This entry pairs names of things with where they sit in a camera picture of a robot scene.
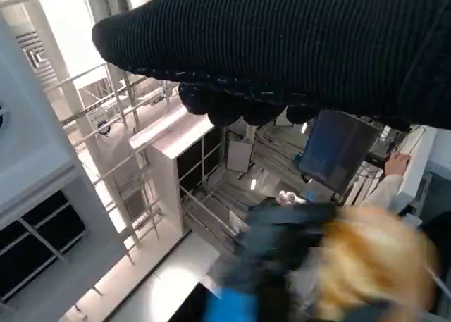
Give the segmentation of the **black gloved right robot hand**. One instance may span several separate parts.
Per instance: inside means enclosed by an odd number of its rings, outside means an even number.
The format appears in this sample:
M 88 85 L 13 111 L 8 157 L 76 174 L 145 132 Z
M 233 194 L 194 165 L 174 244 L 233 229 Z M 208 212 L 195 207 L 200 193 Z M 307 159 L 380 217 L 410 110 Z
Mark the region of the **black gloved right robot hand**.
M 450 128 L 450 0 L 151 0 L 92 41 L 124 71 L 176 82 L 217 126 L 330 109 Z

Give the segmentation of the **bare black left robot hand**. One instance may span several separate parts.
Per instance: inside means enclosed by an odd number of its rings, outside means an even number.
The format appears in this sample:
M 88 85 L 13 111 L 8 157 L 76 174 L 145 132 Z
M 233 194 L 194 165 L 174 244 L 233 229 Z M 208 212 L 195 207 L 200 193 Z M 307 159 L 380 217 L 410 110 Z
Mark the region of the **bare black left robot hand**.
M 433 247 L 385 209 L 264 203 L 246 224 L 206 321 L 293 321 L 289 277 L 313 248 L 313 321 L 418 321 L 431 305 Z

